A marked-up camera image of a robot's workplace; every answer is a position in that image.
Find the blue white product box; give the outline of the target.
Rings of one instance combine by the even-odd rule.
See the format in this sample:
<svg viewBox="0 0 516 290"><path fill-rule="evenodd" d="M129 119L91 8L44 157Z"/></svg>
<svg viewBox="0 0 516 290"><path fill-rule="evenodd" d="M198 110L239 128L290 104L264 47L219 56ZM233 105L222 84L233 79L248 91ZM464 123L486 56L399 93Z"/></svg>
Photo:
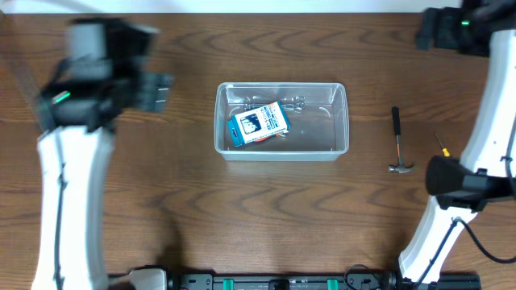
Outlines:
<svg viewBox="0 0 516 290"><path fill-rule="evenodd" d="M279 101L232 116L227 129L235 147L260 142L290 129L286 112Z"/></svg>

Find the black yellow screwdriver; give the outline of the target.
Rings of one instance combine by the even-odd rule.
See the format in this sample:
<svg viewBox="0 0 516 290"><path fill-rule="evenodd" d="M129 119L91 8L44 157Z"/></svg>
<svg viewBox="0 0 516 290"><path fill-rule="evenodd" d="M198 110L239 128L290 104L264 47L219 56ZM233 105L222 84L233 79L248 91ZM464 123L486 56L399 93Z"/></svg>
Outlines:
<svg viewBox="0 0 516 290"><path fill-rule="evenodd" d="M447 147L445 146L445 144L441 141L441 139L439 138L437 132L435 131L434 132L434 135L435 135L435 138L440 146L440 149L441 149L441 152L443 153L443 155L445 157L450 157L451 156L451 153L449 152L449 150L447 149Z"/></svg>

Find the red handled pliers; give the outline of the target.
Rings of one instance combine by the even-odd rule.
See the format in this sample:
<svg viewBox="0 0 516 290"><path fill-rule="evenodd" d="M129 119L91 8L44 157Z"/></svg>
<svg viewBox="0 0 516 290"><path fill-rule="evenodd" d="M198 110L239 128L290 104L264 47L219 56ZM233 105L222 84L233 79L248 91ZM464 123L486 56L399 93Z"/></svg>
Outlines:
<svg viewBox="0 0 516 290"><path fill-rule="evenodd" d="M278 133L278 134L275 134L275 135L270 135L270 136L266 136L266 137L263 137L261 139L257 139L255 141L253 141L254 143L260 143L260 142L264 142L268 139L272 139L272 138L282 138L282 139L285 139L286 137L288 136L288 132L282 132L282 133Z"/></svg>

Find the small claw hammer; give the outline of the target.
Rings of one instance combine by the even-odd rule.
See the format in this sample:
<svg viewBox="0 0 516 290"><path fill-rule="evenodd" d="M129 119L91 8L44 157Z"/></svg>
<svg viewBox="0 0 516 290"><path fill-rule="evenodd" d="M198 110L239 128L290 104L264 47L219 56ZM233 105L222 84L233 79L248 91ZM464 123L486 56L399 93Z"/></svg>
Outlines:
<svg viewBox="0 0 516 290"><path fill-rule="evenodd" d="M401 144L401 120L399 108L397 106L392 107L392 118L393 118L393 131L397 145L397 165L390 164L389 172L405 174L413 170L413 165L406 165L402 156L402 144Z"/></svg>

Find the clear plastic container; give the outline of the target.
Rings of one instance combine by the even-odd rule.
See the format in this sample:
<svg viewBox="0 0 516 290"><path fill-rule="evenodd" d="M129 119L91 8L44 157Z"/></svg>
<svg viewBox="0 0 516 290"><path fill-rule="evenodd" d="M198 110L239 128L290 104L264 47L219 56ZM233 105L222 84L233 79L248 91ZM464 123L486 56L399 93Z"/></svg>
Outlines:
<svg viewBox="0 0 516 290"><path fill-rule="evenodd" d="M227 121L246 111L245 97L303 96L304 110L285 111L290 123L285 139L235 147ZM350 143L347 96L340 83L225 82L214 108L214 148L227 161L335 161Z"/></svg>

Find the silver wrench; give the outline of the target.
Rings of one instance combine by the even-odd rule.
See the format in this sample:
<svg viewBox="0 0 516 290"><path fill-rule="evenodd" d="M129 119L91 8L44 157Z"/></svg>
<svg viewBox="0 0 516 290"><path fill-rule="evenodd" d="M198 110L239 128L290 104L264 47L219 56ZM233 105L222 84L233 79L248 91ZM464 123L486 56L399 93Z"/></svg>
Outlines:
<svg viewBox="0 0 516 290"><path fill-rule="evenodd" d="M282 109L285 111L304 110L306 108L305 98L303 96L291 98L273 98L263 96L245 97L243 99L243 108L245 110L254 110L273 102L280 102Z"/></svg>

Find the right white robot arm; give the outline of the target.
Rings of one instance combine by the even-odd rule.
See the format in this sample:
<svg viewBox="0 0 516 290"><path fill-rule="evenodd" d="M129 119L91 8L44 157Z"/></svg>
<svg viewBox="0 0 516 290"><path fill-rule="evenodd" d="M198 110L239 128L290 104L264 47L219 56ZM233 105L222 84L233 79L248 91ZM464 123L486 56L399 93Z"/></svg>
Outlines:
<svg viewBox="0 0 516 290"><path fill-rule="evenodd" d="M479 289L478 277L441 275L462 231L489 203L515 197L515 2L464 1L427 8L414 37L419 50L483 56L489 69L469 141L460 158L435 155L426 169L425 212L398 270L383 289Z"/></svg>

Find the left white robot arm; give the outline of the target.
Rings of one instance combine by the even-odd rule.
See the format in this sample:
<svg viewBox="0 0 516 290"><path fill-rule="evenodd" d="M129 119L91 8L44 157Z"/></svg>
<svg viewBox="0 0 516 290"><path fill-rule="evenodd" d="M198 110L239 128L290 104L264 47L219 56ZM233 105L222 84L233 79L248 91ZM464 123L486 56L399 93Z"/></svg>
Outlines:
<svg viewBox="0 0 516 290"><path fill-rule="evenodd" d="M126 109L160 112L174 79L145 72L136 56L64 59L38 95L43 133L40 248L34 289L109 289L103 258L103 193Z"/></svg>

